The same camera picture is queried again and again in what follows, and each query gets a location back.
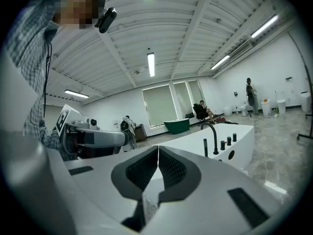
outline gray marble floor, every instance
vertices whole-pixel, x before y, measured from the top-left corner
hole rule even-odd
[[[248,177],[263,185],[282,204],[300,197],[306,181],[312,174],[313,142],[300,138],[298,133],[308,134],[311,118],[305,119],[301,109],[289,109],[285,115],[270,118],[242,117],[233,114],[226,117],[231,122],[254,125],[254,150],[251,163],[244,169]],[[197,125],[178,135],[163,134],[139,142],[139,147],[180,138],[200,131]]]

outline window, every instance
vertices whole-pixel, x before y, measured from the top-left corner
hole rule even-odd
[[[177,114],[168,85],[142,91],[151,127],[163,125],[163,121],[176,120]]]
[[[174,84],[182,115],[192,113],[191,101],[185,82]]]
[[[199,104],[201,100],[203,100],[202,92],[200,90],[198,81],[189,82],[189,86],[191,89],[192,96],[194,97],[194,101],[196,104]]]

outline black rectangular slot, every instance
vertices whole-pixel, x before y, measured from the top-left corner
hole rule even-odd
[[[93,170],[93,168],[91,166],[84,166],[84,167],[71,169],[71,170],[68,170],[68,171],[69,171],[70,175],[73,176],[73,175],[84,173],[84,172],[87,172],[87,171],[90,171],[90,170]]]
[[[251,227],[255,228],[269,218],[242,188],[232,189],[227,192]]]

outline bathtub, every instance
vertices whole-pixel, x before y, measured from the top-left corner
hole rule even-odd
[[[252,159],[254,147],[254,126],[238,124],[216,124],[214,128],[217,135],[218,155],[214,155],[214,136],[212,129],[205,125],[202,131],[175,140],[159,143],[172,148],[177,148],[197,155],[204,156],[203,139],[207,139],[208,157],[221,160],[238,170],[246,167]],[[221,141],[227,141],[227,137],[233,139],[233,133],[237,133],[237,141],[231,142],[231,146],[225,145],[221,150]]]

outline person wearing backpack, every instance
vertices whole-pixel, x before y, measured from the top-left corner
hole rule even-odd
[[[121,122],[121,131],[126,131],[126,130],[130,130],[130,132],[132,133],[133,136],[133,140],[132,140],[132,146],[133,149],[137,149],[137,144],[136,144],[136,135],[135,135],[135,125],[134,122],[129,118],[129,116],[125,116],[123,117],[123,121]]]
[[[248,77],[246,79],[246,95],[248,96],[248,102],[249,105],[253,108],[254,114],[257,116],[259,115],[259,104],[258,104],[258,98],[257,98],[257,91],[255,87],[251,83],[251,79]]]

